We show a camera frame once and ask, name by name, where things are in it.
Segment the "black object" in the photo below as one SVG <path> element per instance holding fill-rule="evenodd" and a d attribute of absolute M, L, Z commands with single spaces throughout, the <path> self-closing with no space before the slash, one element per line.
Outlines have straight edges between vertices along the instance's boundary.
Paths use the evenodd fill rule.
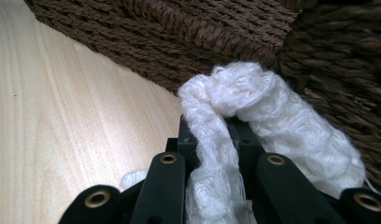
<path fill-rule="evenodd" d="M 259 224 L 381 223 L 380 195 L 346 189 L 336 200 L 316 190 L 290 159 L 266 153 L 246 123 L 239 119 L 226 123 Z M 144 181 L 122 193 L 110 186 L 86 189 L 60 223 L 183 223 L 185 183 L 199 166 L 196 148 L 197 140 L 181 117 L 178 139 L 167 140 L 165 152 L 154 157 Z"/>

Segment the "light wood surface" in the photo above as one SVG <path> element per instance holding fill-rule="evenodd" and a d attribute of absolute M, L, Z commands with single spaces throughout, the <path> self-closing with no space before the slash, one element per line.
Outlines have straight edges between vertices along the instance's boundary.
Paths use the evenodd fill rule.
<path fill-rule="evenodd" d="M 57 223 L 84 189 L 147 168 L 182 110 L 13 2 L 0 3 L 0 223 Z"/>

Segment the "wood grain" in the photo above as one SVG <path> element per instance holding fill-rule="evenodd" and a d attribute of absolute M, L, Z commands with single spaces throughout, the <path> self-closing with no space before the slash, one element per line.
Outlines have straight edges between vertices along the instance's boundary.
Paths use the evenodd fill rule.
<path fill-rule="evenodd" d="M 57 223 L 84 189 L 119 188 L 177 136 L 181 112 L 24 3 L 0 3 L 0 223 Z"/>

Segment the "brass ring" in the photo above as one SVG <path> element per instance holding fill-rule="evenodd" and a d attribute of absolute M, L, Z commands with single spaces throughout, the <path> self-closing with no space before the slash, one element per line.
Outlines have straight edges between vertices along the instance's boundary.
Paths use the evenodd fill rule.
<path fill-rule="evenodd" d="M 85 205 L 90 208 L 100 207 L 101 205 L 104 205 L 105 203 L 107 203 L 110 197 L 111 197 L 111 194 L 107 190 L 100 189 L 95 191 L 93 194 L 90 194 L 85 199 Z"/>
<path fill-rule="evenodd" d="M 354 200 L 362 207 L 374 212 L 381 212 L 381 202 L 373 196 L 365 193 L 356 193 L 353 197 Z"/>
<path fill-rule="evenodd" d="M 282 164 L 286 163 L 286 161 L 282 157 L 279 157 L 279 156 L 269 156 L 267 158 L 267 160 L 271 164 L 274 164 L 274 165 L 282 165 Z"/>
<path fill-rule="evenodd" d="M 172 154 L 161 156 L 161 162 L 164 164 L 172 164 L 176 162 L 176 156 Z"/>

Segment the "wicker basket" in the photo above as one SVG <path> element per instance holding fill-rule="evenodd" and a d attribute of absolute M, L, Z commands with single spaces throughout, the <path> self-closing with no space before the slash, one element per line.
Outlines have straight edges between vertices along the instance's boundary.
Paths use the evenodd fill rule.
<path fill-rule="evenodd" d="M 39 21 L 169 91 L 217 63 L 275 70 L 350 136 L 381 190 L 381 0 L 361 1 L 25 0 Z"/>

